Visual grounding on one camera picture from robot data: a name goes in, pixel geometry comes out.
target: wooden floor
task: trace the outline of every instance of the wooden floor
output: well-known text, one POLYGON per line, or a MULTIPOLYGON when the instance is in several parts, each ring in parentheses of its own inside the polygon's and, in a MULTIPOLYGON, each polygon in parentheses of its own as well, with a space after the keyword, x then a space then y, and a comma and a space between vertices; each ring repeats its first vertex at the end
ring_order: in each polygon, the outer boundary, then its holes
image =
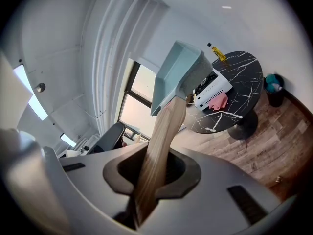
POLYGON ((284 200, 312 155, 313 126, 288 99, 279 108, 271 107, 265 92, 254 110, 259 124, 248 140, 235 140, 227 131, 199 134, 184 129, 173 143, 234 163, 284 200))

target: bottle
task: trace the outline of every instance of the bottle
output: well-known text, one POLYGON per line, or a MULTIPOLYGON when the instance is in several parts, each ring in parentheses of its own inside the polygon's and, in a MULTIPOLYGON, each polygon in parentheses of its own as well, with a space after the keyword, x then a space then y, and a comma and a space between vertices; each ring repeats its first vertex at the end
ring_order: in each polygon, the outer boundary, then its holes
POLYGON ((226 59, 225 55, 217 48, 211 45, 211 43, 207 44, 210 48, 212 48, 212 51, 217 57, 221 60, 224 61, 226 59))

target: wooden stick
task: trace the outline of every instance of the wooden stick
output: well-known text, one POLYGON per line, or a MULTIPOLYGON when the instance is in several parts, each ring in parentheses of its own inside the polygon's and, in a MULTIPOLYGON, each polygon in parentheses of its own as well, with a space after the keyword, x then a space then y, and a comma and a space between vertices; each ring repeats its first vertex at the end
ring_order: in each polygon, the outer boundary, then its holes
POLYGON ((186 101, 174 97, 156 118, 152 137, 142 164, 134 199, 137 225, 156 207, 155 191, 165 184, 167 155, 171 142, 186 116, 186 101))

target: table base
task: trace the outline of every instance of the table base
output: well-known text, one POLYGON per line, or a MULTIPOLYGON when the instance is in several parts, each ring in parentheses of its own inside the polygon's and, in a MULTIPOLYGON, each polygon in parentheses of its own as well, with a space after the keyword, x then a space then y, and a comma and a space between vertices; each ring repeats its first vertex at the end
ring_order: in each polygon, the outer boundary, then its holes
POLYGON ((251 110, 245 115, 236 125, 229 128, 228 134, 237 140, 244 140, 253 135, 258 127, 258 115, 254 110, 251 110))

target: ceiling light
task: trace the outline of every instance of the ceiling light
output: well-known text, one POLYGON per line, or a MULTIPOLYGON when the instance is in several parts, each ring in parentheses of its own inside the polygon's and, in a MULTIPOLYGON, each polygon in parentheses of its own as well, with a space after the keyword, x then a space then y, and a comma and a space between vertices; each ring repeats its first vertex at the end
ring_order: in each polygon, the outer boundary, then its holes
POLYGON ((64 142, 66 142, 67 144, 69 144, 73 148, 76 146, 76 143, 72 139, 70 139, 67 135, 65 135, 64 133, 62 135, 60 135, 60 139, 62 139, 64 142))
POLYGON ((33 89, 30 86, 30 83, 28 81, 28 78, 24 69, 24 65, 17 66, 13 71, 16 74, 16 76, 20 79, 20 81, 26 86, 26 88, 33 94, 28 104, 30 105, 30 107, 34 110, 34 112, 37 114, 37 116, 41 120, 45 120, 48 114, 45 112, 45 110, 39 103, 37 97, 35 96, 33 92, 33 89))

